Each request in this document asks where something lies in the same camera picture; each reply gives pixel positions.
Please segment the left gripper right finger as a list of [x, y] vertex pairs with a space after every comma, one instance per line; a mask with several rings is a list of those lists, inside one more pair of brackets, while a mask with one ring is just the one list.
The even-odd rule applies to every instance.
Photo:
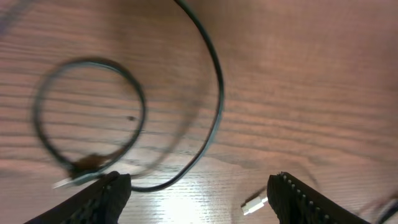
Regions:
[[280, 224], [369, 224], [288, 172], [269, 176], [267, 198]]

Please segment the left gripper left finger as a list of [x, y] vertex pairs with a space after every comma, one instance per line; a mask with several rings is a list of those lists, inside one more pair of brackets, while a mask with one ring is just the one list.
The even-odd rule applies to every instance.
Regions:
[[130, 175], [114, 171], [26, 224], [118, 224], [130, 196]]

